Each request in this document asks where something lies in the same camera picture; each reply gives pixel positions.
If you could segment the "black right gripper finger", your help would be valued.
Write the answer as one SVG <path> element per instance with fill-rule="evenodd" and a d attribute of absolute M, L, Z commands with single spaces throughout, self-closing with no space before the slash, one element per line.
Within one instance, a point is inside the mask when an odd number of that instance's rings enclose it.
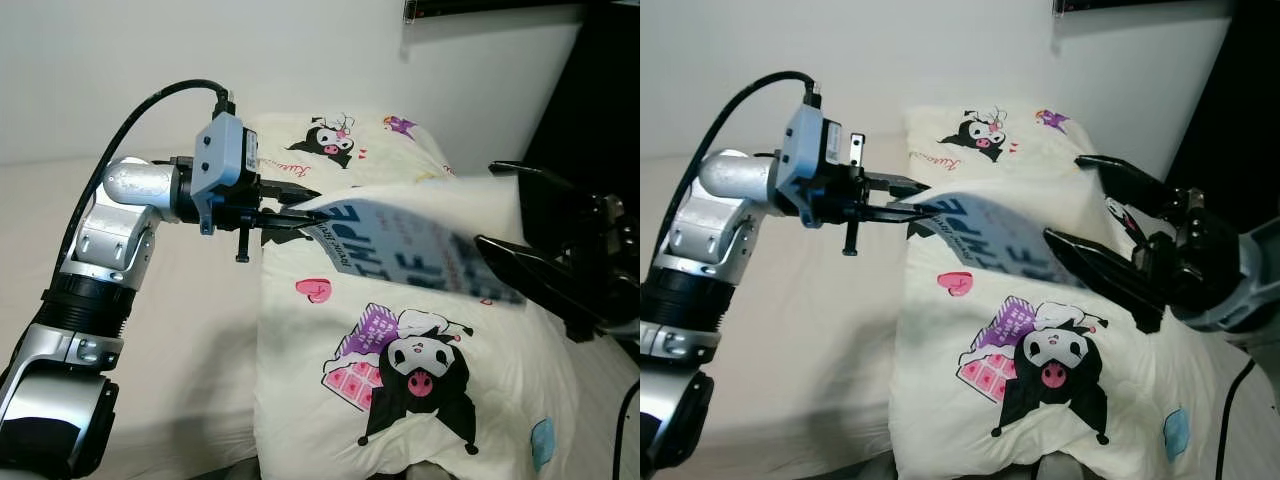
<path fill-rule="evenodd" d="M 611 211 L 611 197 L 576 186 L 550 169 L 520 161 L 488 165 L 494 177 L 515 177 L 525 219 L 599 218 Z"/>
<path fill-rule="evenodd" d="M 1080 155 L 1075 164 L 1097 172 L 1105 195 L 1120 204 L 1170 223 L 1179 223 L 1187 216 L 1184 195 L 1123 159 Z"/>
<path fill-rule="evenodd" d="M 538 250 L 489 236 L 476 236 L 475 244 L 499 280 L 564 324 L 570 340 L 584 343 L 602 334 L 594 296 L 575 271 Z"/>
<path fill-rule="evenodd" d="M 1129 260 L 1101 243 L 1046 228 L 1046 244 L 1084 285 L 1125 308 L 1139 332 L 1160 332 L 1166 302 L 1155 284 Z"/>

